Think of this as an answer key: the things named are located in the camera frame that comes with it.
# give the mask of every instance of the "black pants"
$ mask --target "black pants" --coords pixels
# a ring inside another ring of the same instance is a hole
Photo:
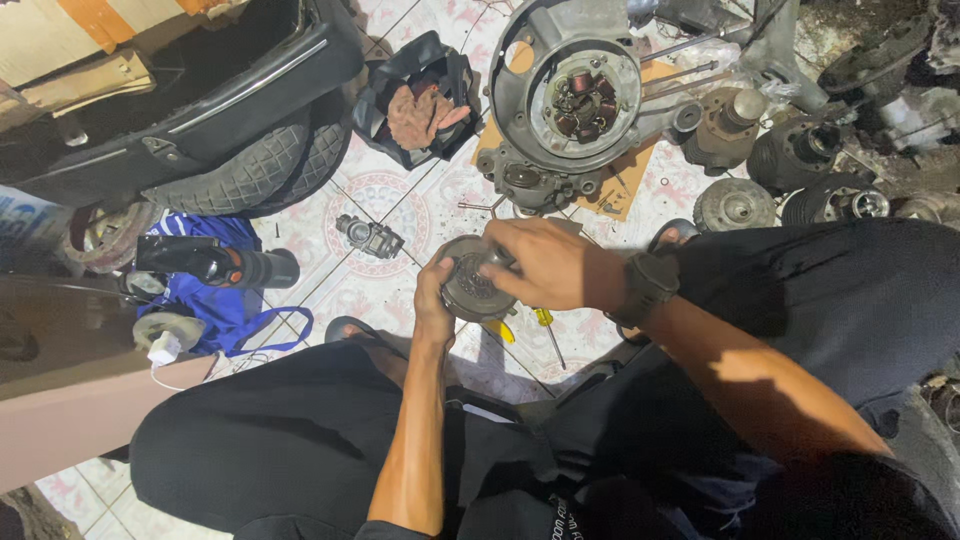
[[[960,342],[960,233],[940,226],[708,234],[677,257],[687,300],[767,340],[856,407],[941,367]],[[313,347],[158,406],[132,441],[133,486],[145,503],[209,528],[297,514],[349,538],[366,519],[400,398],[363,349]],[[543,430],[452,410],[444,430],[451,527],[487,494],[626,475],[703,534],[723,536],[777,468],[657,349]]]

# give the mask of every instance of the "right hand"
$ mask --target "right hand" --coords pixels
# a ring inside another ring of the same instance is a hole
[[[480,274],[527,306],[616,311],[623,303],[623,258],[549,220],[494,219],[483,237],[506,248],[519,272],[484,264]]]

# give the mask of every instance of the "yellow screwdriver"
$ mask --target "yellow screwdriver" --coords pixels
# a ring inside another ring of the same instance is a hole
[[[551,315],[550,311],[544,309],[543,307],[534,307],[534,313],[537,314],[537,322],[539,322],[542,327],[546,327],[547,333],[550,334],[550,342],[553,343],[553,350],[557,352],[557,358],[560,359],[560,367],[564,368],[564,371],[566,371],[564,355],[560,354],[560,347],[557,346],[557,338],[554,337],[553,330],[550,328],[550,323],[553,322],[553,315]]]

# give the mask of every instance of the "wristwatch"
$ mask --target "wristwatch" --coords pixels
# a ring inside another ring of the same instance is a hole
[[[677,294],[680,279],[673,265],[648,253],[627,259],[623,267],[627,294],[623,305],[607,318],[623,328],[637,328],[657,304]]]

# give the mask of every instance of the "tire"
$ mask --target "tire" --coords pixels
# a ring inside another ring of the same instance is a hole
[[[142,192],[164,208],[223,215],[254,207],[277,191],[303,155],[309,107],[277,121],[264,136],[216,169]]]
[[[254,219],[275,214],[313,195],[326,184],[347,153],[352,129],[350,110],[343,92],[334,90],[313,102],[313,130],[306,151],[290,178],[262,203],[238,212]]]

